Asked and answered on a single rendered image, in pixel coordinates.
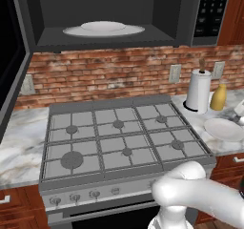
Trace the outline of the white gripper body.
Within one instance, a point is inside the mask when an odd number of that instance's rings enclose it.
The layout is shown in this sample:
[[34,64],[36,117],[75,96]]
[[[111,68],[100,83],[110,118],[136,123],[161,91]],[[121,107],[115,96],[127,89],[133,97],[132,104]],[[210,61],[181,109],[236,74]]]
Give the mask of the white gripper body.
[[234,121],[239,125],[244,125],[244,99],[234,108]]

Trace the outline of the black microwave oven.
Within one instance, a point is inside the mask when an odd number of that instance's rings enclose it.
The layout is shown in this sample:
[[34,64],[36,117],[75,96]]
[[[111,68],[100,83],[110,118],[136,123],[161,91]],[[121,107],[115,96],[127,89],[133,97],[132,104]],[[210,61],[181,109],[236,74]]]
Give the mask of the black microwave oven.
[[[31,52],[214,46],[228,0],[15,0]],[[140,26],[136,35],[83,38],[63,29],[91,21]]]

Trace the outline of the black microwave door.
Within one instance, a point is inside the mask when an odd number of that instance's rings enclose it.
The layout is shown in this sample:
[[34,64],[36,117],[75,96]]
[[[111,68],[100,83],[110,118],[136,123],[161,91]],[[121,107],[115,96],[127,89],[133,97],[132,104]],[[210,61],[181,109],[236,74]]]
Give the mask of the black microwave door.
[[0,0],[0,143],[31,57],[19,1]]

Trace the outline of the yellow bottle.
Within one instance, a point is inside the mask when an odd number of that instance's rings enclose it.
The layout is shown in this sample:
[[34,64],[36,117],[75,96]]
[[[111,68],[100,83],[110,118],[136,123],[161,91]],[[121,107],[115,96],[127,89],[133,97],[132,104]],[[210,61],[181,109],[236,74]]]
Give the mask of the yellow bottle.
[[227,90],[225,84],[220,84],[218,88],[214,91],[210,108],[215,111],[222,111],[227,98]]

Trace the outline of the white plate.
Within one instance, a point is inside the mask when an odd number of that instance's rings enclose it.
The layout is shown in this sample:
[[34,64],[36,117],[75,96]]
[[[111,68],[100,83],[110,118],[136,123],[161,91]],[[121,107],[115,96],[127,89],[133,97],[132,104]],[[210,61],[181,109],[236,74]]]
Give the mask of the white plate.
[[227,119],[208,119],[204,123],[204,128],[210,135],[219,140],[237,142],[244,138],[244,129]]
[[81,28],[87,31],[120,31],[126,28],[126,25],[114,21],[92,21],[81,25]]

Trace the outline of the white paper towel roll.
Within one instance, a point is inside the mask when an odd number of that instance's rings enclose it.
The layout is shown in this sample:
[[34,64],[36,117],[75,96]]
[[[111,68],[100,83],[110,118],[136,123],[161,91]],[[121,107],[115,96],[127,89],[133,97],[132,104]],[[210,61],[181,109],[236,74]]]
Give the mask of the white paper towel roll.
[[208,111],[212,74],[206,70],[205,60],[199,59],[199,69],[192,71],[190,85],[183,106],[203,115]]

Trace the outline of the red wood drawer front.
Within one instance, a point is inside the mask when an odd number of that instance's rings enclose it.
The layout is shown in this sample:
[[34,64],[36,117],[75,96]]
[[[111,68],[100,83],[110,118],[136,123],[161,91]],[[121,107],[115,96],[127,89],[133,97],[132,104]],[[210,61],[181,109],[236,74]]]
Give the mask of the red wood drawer front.
[[227,177],[237,177],[244,175],[244,162],[235,163],[234,156],[244,158],[244,153],[238,153],[227,156],[218,156],[216,166],[212,171],[211,179],[218,180]]
[[37,185],[0,189],[0,199],[8,195],[10,203],[0,204],[0,216],[44,209]]

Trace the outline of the grey gas stove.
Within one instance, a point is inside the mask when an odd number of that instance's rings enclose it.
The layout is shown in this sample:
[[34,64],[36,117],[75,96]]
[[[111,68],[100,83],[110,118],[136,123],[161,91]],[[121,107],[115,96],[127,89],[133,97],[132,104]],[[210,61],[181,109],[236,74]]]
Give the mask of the grey gas stove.
[[[86,220],[120,216],[146,226],[158,206],[130,212],[64,219],[154,201],[153,182],[176,166],[199,162],[206,172],[214,154],[167,95],[53,104],[44,144],[39,193],[51,229],[78,229]],[[112,188],[119,188],[113,195]],[[90,198],[92,190],[101,193]],[[81,196],[78,202],[71,194]],[[58,206],[50,198],[61,198]]]

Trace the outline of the white glass turntable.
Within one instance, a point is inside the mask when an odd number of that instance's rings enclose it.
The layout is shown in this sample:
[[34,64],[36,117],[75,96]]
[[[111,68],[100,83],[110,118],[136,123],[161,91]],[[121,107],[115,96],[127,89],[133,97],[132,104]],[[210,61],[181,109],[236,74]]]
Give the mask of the white glass turntable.
[[103,37],[119,37],[134,35],[143,32],[145,29],[139,26],[127,25],[124,29],[117,31],[90,31],[85,30],[81,26],[71,27],[63,30],[63,33],[70,36],[89,37],[89,38],[103,38]]

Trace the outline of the white wall outlet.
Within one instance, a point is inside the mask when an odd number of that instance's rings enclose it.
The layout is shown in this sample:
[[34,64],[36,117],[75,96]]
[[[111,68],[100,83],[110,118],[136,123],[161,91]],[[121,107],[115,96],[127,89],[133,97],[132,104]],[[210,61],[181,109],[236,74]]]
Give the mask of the white wall outlet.
[[23,84],[21,87],[21,94],[22,95],[35,94],[32,76],[30,74],[27,74],[24,78],[24,81],[23,81]]
[[214,63],[213,73],[212,73],[213,79],[220,79],[221,78],[221,76],[223,74],[224,67],[225,67],[224,61]]
[[171,65],[169,82],[177,83],[179,81],[180,74],[181,74],[181,65],[180,64]]

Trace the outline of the red wood wall cupboard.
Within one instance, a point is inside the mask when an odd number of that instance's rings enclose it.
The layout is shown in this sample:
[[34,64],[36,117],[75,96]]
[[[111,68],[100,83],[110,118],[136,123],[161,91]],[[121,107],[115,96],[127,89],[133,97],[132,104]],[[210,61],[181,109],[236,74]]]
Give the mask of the red wood wall cupboard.
[[244,0],[229,0],[218,46],[244,44]]

